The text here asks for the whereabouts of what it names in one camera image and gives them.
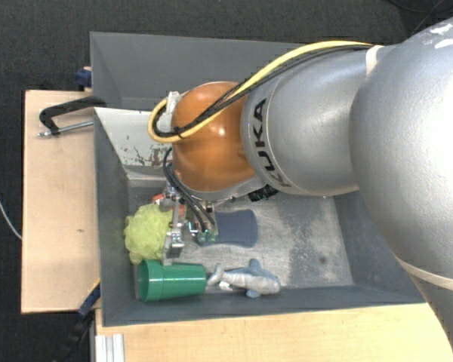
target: green cup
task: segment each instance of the green cup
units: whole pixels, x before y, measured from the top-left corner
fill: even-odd
[[[143,260],[137,273],[137,289],[143,302],[199,295],[205,292],[206,271],[201,264]]]

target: wooden board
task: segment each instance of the wooden board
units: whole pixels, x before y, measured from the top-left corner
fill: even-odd
[[[22,312],[76,310],[99,278],[93,128],[38,137],[43,108],[91,93],[30,90],[25,96]],[[91,120],[62,115],[59,126]]]
[[[428,304],[127,327],[125,360],[136,362],[449,362],[453,355]]]

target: toy fish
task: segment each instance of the toy fish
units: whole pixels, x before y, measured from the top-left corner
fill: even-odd
[[[251,259],[248,267],[229,271],[225,271],[223,266],[218,263],[208,279],[207,285],[214,286],[219,282],[246,289],[246,295],[249,298],[257,298],[260,295],[270,295],[280,291],[280,280],[271,272],[263,269],[256,259]]]

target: yellow cable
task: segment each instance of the yellow cable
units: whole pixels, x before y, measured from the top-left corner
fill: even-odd
[[[277,67],[281,66],[283,63],[294,59],[295,57],[298,57],[300,55],[306,54],[308,52],[313,52],[317,50],[321,50],[324,48],[333,48],[333,47],[341,47],[341,46],[347,46],[347,45],[370,45],[368,43],[360,43],[357,41],[342,41],[342,40],[333,40],[333,41],[321,41],[319,43],[313,43],[313,44],[307,44],[302,47],[296,48],[295,50],[289,51],[288,53],[282,55],[281,57],[275,59],[273,62],[267,64],[265,67],[263,67],[259,72],[254,74],[250,79],[248,79],[244,84],[242,84],[241,87],[239,87],[235,92],[231,93],[225,100],[240,94],[242,91],[246,90],[253,84],[257,83],[260,81],[263,77],[267,76],[269,73],[271,73],[274,69]],[[200,130],[202,127],[213,121],[217,116],[219,116],[225,109],[221,109],[219,112],[216,112],[213,114],[211,117],[205,119],[204,121],[200,122],[199,124],[193,126],[189,130],[186,130],[185,132],[181,133],[181,137],[179,136],[172,136],[172,137],[161,137],[155,134],[154,129],[153,129],[153,120],[158,114],[161,109],[166,106],[168,100],[163,99],[158,105],[154,108],[154,110],[151,112],[151,115],[149,116],[149,121],[148,121],[148,133],[155,140],[156,142],[159,143],[173,143],[177,142],[183,138],[190,137],[194,133],[196,133],[198,130]]]

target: green sponge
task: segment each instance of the green sponge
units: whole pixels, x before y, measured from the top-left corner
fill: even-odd
[[[143,259],[160,260],[173,211],[162,212],[156,204],[139,207],[134,216],[126,217],[125,244],[135,265]]]

